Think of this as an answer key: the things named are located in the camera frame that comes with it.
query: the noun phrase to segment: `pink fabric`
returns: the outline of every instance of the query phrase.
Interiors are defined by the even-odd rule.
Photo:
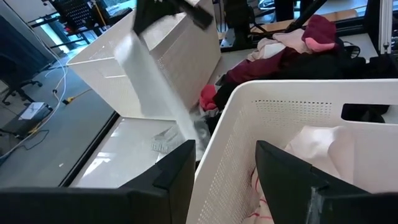
[[[311,53],[311,50],[305,45],[305,42],[302,40],[302,36],[304,34],[303,29],[297,29],[290,33],[279,33],[274,34],[272,38],[281,42],[286,47],[293,48],[298,53]]]
[[[319,44],[316,40],[314,40],[311,37],[308,37],[305,39],[305,44],[313,52],[324,52],[324,51],[331,50],[331,49],[335,48],[335,43]]]
[[[213,101],[213,97],[216,95],[216,87],[214,85],[205,85],[200,92],[199,104],[204,111],[213,110],[217,108]]]
[[[314,52],[332,50],[337,47],[336,26],[323,16],[313,15],[301,39]]]
[[[272,219],[272,217],[270,217],[270,216],[261,216],[260,214],[258,214],[258,213],[256,213],[256,212],[253,212],[252,214],[250,214],[250,215],[248,216],[248,218],[253,217],[253,216],[259,217],[259,218],[265,218],[265,219],[269,219],[269,220]]]

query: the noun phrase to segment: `black pegboard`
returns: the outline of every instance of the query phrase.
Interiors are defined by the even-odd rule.
[[[81,27],[90,28],[96,23],[93,10],[86,0],[52,0],[51,3],[73,30]]]

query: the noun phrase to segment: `black cable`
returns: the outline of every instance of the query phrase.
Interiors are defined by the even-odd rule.
[[[49,132],[50,132],[50,130],[40,130],[40,131],[37,131],[36,133],[34,133],[33,136],[30,137],[30,141],[33,140],[33,138],[35,138],[39,133],[45,133],[45,134],[44,134],[44,137],[43,137],[38,143],[34,144],[33,146],[31,146],[31,147],[29,147],[29,148],[26,147],[25,145],[22,145],[22,146],[19,146],[19,147],[25,148],[26,151],[31,150],[31,149],[33,149],[34,147],[38,146],[40,143],[42,143],[42,142],[45,140],[45,138],[47,137],[47,135],[49,135]]]

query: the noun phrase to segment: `chair base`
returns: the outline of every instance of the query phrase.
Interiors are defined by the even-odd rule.
[[[9,106],[11,104],[11,102],[7,101],[7,98],[9,96],[16,96],[17,92],[19,94],[19,96],[22,98],[22,101],[28,100],[29,102],[33,103],[35,102],[30,96],[28,96],[25,91],[22,89],[22,87],[26,86],[26,85],[35,85],[37,84],[39,87],[43,86],[43,83],[38,82],[38,81],[26,81],[26,82],[22,82],[21,84],[19,84],[17,87],[12,87],[10,86],[8,89],[7,94],[5,95],[5,97],[2,99],[1,102],[3,102],[6,106]]]

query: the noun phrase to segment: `metal frame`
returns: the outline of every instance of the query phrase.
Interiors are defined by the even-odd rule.
[[[393,0],[369,0],[365,16],[335,22],[337,36],[342,37],[346,35],[368,33],[374,48],[379,54],[383,54],[385,52],[384,47],[382,47],[384,45],[388,45],[389,47],[387,47],[387,52],[391,52],[392,2]],[[283,31],[284,30],[282,29],[269,32],[268,35]],[[225,38],[221,41],[221,52],[254,49],[257,47],[257,43],[264,37],[266,36],[254,36],[249,44],[233,45],[233,42],[235,41],[234,30],[229,29]]]

